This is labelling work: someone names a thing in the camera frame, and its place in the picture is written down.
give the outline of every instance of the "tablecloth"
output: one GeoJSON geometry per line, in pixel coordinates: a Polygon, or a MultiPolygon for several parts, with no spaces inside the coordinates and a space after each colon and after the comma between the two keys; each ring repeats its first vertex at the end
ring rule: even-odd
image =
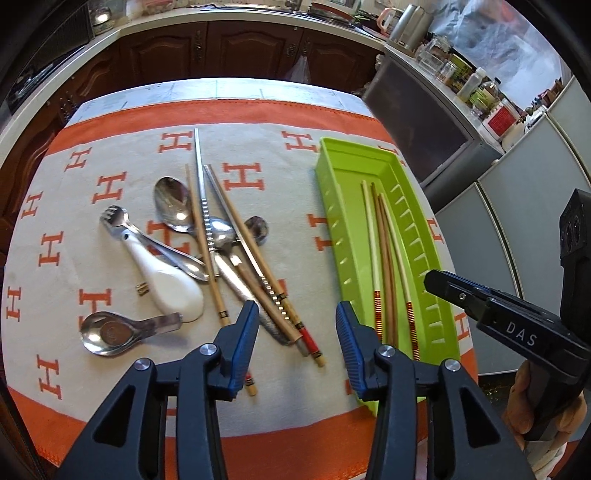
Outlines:
{"type": "MultiPolygon", "coordinates": [[[[207,286],[203,317],[116,358],[88,353],[78,333],[80,321],[96,310],[137,320],[159,314],[150,295],[135,292],[142,277],[124,246],[99,224],[106,207],[127,208],[148,234],[197,253],[192,238],[159,223],[152,201],[160,177],[184,180],[185,163],[194,171],[194,127],[204,162],[213,164],[241,215],[261,215],[269,223],[263,253],[328,361],[320,369],[259,330],[251,362],[258,395],[241,393],[218,405],[229,476],[353,478],[366,469],[374,419],[346,389],[334,326],[340,295],[314,167],[324,136],[397,149],[370,117],[290,102],[162,103],[99,116],[58,134],[25,197],[4,279],[7,382],[35,446],[58,465],[136,358],[179,359],[215,337],[219,324],[207,286]]],[[[407,173],[443,267],[453,271],[434,215],[407,173]]],[[[223,284],[222,295],[235,319],[241,303],[223,284]]],[[[462,361],[475,372],[467,319],[454,312],[462,361]]],[[[174,406],[167,420],[170,472],[174,406]]]]}

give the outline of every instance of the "cabinet handle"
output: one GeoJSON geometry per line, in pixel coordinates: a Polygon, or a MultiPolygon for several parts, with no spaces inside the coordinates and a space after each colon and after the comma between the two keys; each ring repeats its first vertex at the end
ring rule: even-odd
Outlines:
{"type": "Polygon", "coordinates": [[[288,57],[292,57],[293,55],[296,54],[296,44],[292,43],[289,47],[287,47],[287,56],[288,57]]]}
{"type": "Polygon", "coordinates": [[[195,61],[201,61],[202,45],[200,43],[196,43],[193,47],[193,50],[195,52],[195,61]]]}
{"type": "Polygon", "coordinates": [[[306,41],[306,43],[304,43],[304,48],[301,49],[301,54],[304,57],[308,56],[308,52],[310,51],[310,47],[312,46],[312,42],[310,40],[306,41]]]}

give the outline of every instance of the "orange border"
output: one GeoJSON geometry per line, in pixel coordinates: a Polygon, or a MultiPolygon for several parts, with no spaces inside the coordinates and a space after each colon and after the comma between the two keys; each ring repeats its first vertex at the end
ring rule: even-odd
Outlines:
{"type": "Polygon", "coordinates": [[[289,124],[394,143],[375,118],[357,113],[275,100],[188,100],[121,110],[66,127],[47,155],[114,135],[201,124],[289,124]]]}
{"type": "MultiPolygon", "coordinates": [[[[274,100],[191,100],[160,103],[109,113],[62,130],[48,154],[78,145],[153,128],[221,123],[289,124],[360,135],[394,143],[375,119],[340,110],[274,100]]],[[[473,350],[462,356],[476,372],[473,350]]],[[[10,388],[38,452],[55,465],[85,426],[10,388]]],[[[418,405],[418,437],[427,436],[426,404],[418,405]]],[[[345,480],[365,472],[375,419],[365,407],[306,427],[222,439],[230,478],[259,480],[345,480]]],[[[176,479],[175,439],[167,438],[167,478],[176,479]]]]}

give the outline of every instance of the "wooden chopstick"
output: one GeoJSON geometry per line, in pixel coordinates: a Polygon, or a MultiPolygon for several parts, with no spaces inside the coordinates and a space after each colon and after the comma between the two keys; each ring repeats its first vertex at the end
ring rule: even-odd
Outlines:
{"type": "Polygon", "coordinates": [[[384,299],[386,306],[386,337],[393,346],[398,346],[398,332],[396,328],[396,305],[394,297],[394,270],[392,267],[392,252],[388,241],[388,231],[386,230],[385,214],[378,202],[378,193],[375,183],[371,184],[371,193],[374,200],[374,208],[378,224],[379,249],[382,260],[382,278],[384,279],[384,299]]]}
{"type": "Polygon", "coordinates": [[[265,258],[262,256],[261,251],[258,248],[258,245],[256,244],[254,238],[252,237],[250,230],[246,227],[246,225],[242,221],[240,215],[238,214],[236,207],[234,207],[234,204],[232,203],[232,201],[230,200],[230,198],[228,197],[228,195],[226,194],[224,189],[221,188],[219,180],[217,179],[217,175],[213,171],[211,166],[210,166],[210,171],[212,172],[212,177],[213,177],[214,181],[219,186],[219,193],[223,197],[224,202],[226,203],[226,206],[228,207],[229,214],[232,216],[234,224],[240,230],[240,233],[242,234],[242,237],[244,239],[244,242],[246,243],[246,246],[248,247],[248,249],[252,253],[252,256],[254,257],[254,259],[255,259],[256,263],[258,264],[260,270],[262,271],[263,275],[265,276],[265,278],[269,282],[269,285],[272,288],[272,290],[274,291],[275,295],[277,296],[277,299],[280,301],[281,306],[285,309],[284,310],[285,317],[297,329],[298,338],[302,339],[307,350],[310,352],[310,354],[314,358],[314,361],[316,362],[316,364],[319,367],[323,367],[326,364],[326,360],[324,359],[322,352],[320,351],[320,349],[316,345],[314,339],[309,334],[308,330],[306,329],[306,327],[304,326],[304,324],[300,320],[300,317],[296,313],[295,308],[293,307],[291,302],[287,299],[287,295],[285,294],[285,291],[281,287],[281,284],[275,278],[275,275],[273,275],[273,272],[271,271],[269,265],[265,261],[265,258]]]}
{"type": "Polygon", "coordinates": [[[372,280],[374,287],[374,328],[375,333],[378,334],[379,341],[382,341],[384,334],[384,327],[382,325],[382,294],[379,281],[379,259],[378,259],[378,245],[376,243],[374,213],[372,212],[371,204],[369,202],[368,184],[365,180],[361,182],[361,190],[363,191],[363,204],[365,205],[365,216],[368,221],[368,235],[369,235],[369,254],[371,257],[372,280]]]}
{"type": "MultiPolygon", "coordinates": [[[[187,174],[187,186],[189,188],[189,195],[191,196],[191,209],[193,211],[193,221],[195,223],[195,231],[197,233],[197,243],[199,244],[199,250],[201,250],[202,253],[203,262],[205,263],[205,269],[207,271],[207,276],[209,277],[209,284],[212,288],[213,301],[216,305],[217,314],[219,316],[220,323],[222,324],[222,326],[230,325],[231,322],[230,318],[228,318],[228,311],[226,310],[222,294],[220,293],[216,277],[213,273],[213,262],[211,255],[209,254],[209,249],[207,247],[205,224],[203,223],[203,216],[201,214],[201,209],[199,208],[201,202],[199,202],[197,199],[197,186],[195,184],[193,175],[191,175],[191,169],[189,168],[189,164],[185,164],[185,172],[187,174]]],[[[246,392],[251,397],[256,395],[257,389],[255,381],[250,371],[246,372],[244,386],[246,388],[246,392]]]]}
{"type": "Polygon", "coordinates": [[[408,274],[406,272],[406,269],[404,268],[404,263],[402,261],[402,248],[400,245],[400,240],[396,236],[396,229],[394,227],[394,222],[392,221],[392,215],[390,213],[390,209],[388,208],[386,197],[383,193],[379,195],[379,199],[382,203],[382,206],[384,207],[384,212],[386,214],[386,219],[388,221],[388,228],[390,230],[390,235],[392,236],[392,243],[394,244],[394,254],[396,255],[398,271],[400,272],[400,277],[402,279],[402,293],[404,295],[404,301],[406,303],[408,325],[410,327],[410,341],[413,348],[413,359],[419,361],[421,359],[421,355],[418,351],[417,325],[414,320],[413,299],[410,296],[410,288],[408,286],[408,274]]]}
{"type": "Polygon", "coordinates": [[[238,255],[230,255],[230,262],[240,275],[241,279],[244,281],[246,286],[250,289],[252,294],[255,298],[259,301],[261,306],[265,309],[265,311],[269,314],[269,318],[277,325],[277,328],[283,332],[283,334],[287,337],[290,342],[295,342],[300,335],[291,323],[283,318],[281,312],[277,309],[276,305],[271,300],[271,297],[267,295],[260,283],[256,280],[256,278],[250,273],[248,268],[244,266],[242,260],[238,255]]]}

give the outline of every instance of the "silver screw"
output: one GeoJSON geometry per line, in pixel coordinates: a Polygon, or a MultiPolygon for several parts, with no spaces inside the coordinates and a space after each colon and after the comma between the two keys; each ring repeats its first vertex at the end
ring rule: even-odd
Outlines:
{"type": "Polygon", "coordinates": [[[443,365],[445,365],[445,368],[447,368],[450,372],[457,372],[459,369],[462,368],[460,362],[454,360],[453,358],[448,358],[447,360],[445,360],[445,363],[443,365]]]}
{"type": "Polygon", "coordinates": [[[139,371],[147,370],[150,366],[150,359],[149,358],[138,358],[134,362],[134,368],[139,371]]]}
{"type": "Polygon", "coordinates": [[[199,353],[206,356],[212,356],[217,352],[217,347],[213,343],[205,343],[199,347],[199,353]]]}
{"type": "Polygon", "coordinates": [[[378,348],[378,353],[382,356],[390,358],[391,356],[394,356],[396,349],[393,346],[382,345],[380,348],[378,348]]]}

